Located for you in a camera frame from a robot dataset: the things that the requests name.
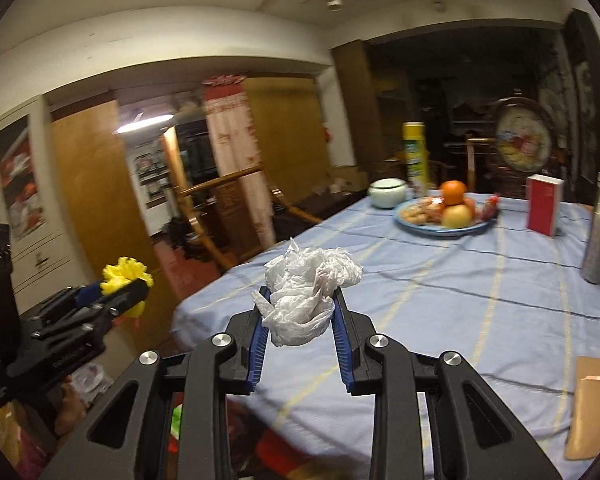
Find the apple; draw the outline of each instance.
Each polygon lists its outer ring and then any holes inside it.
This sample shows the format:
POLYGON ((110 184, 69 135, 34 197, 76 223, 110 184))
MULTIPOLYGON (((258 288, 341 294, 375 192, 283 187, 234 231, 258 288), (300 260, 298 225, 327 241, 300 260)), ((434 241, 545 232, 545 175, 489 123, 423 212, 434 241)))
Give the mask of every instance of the apple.
POLYGON ((440 225, 447 229, 461 229, 463 227, 469 227, 474 220, 474 215, 467 206, 451 205, 445 207, 442 212, 442 222, 440 225))

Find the floral curtain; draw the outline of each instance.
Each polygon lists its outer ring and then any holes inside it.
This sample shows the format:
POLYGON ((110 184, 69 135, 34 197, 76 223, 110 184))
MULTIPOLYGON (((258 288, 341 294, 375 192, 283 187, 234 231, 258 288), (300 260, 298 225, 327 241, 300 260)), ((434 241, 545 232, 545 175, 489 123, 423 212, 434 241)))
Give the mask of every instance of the floral curtain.
MULTIPOLYGON (((218 174, 225 175, 260 164, 251 109, 242 87, 242 76, 222 76, 205 81, 206 124, 218 174)), ((262 247, 276 242, 271 224, 271 196, 262 172, 240 179, 262 247)))

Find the plastic bag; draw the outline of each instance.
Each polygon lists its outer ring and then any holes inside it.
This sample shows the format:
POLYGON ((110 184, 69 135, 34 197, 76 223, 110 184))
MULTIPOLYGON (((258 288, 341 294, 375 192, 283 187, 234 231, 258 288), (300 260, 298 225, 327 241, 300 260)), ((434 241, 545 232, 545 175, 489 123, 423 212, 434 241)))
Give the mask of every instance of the plastic bag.
POLYGON ((357 284, 363 270, 349 251, 300 249, 293 239, 285 254, 264 266, 270 303, 259 292, 251 296, 275 346, 299 346, 323 334, 333 315, 333 291, 357 284))

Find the silver bolt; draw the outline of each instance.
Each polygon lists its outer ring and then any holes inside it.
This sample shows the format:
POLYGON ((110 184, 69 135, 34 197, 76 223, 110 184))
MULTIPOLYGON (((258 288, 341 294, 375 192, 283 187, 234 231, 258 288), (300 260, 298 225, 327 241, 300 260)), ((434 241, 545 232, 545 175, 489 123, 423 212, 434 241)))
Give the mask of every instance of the silver bolt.
POLYGON ((153 350, 142 352, 139 360, 143 365, 152 365, 158 360, 158 353, 154 352, 153 350))
POLYGON ((211 342, 216 346, 227 346, 231 343, 231 336, 224 333, 216 334, 211 339, 211 342))
POLYGON ((458 352, 445 352, 442 360, 449 366, 458 366, 462 362, 462 358, 458 352))
POLYGON ((382 334, 375 334, 369 338, 369 343, 376 348, 384 348, 389 344, 389 338, 382 334))

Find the fruit plate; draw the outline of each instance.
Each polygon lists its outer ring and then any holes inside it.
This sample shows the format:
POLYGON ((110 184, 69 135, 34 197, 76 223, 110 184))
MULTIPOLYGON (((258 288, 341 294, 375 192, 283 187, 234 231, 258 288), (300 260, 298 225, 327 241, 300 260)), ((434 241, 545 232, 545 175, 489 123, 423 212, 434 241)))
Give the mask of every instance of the fruit plate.
POLYGON ((469 227, 463 227, 461 229, 447 229, 446 227, 440 227, 439 225, 434 224, 417 225, 404 221, 400 217, 400 212, 409 206, 416 205, 418 203, 418 200, 420 199, 414 198, 413 200, 409 200, 408 202, 403 202, 394 209, 394 220, 398 222, 398 224, 400 224, 402 227, 407 229, 407 231, 411 231, 412 233, 433 238, 459 238, 461 236, 478 235, 480 233, 483 233, 495 222, 494 219, 491 219, 487 220, 486 222, 478 222, 477 224, 471 225, 469 227))

